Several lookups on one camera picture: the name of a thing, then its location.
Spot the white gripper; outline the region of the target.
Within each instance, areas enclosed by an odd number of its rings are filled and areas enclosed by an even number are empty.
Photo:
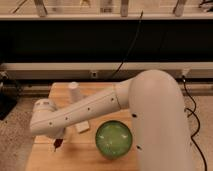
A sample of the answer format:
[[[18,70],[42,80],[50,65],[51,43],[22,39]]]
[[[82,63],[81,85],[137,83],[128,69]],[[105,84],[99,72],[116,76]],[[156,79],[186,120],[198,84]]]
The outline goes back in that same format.
[[[57,106],[51,99],[40,99],[35,102],[32,114],[32,134],[56,139],[53,144],[54,151],[62,145],[66,132],[65,128],[56,128],[49,119],[56,110]]]

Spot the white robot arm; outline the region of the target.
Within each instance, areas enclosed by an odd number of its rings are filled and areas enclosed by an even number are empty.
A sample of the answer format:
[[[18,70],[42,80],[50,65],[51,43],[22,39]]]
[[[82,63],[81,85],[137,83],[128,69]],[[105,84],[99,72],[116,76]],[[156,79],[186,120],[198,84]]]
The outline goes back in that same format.
[[[195,171],[184,97],[167,72],[147,70],[67,107],[48,99],[34,105],[30,131],[58,130],[122,109],[130,111],[139,171]]]

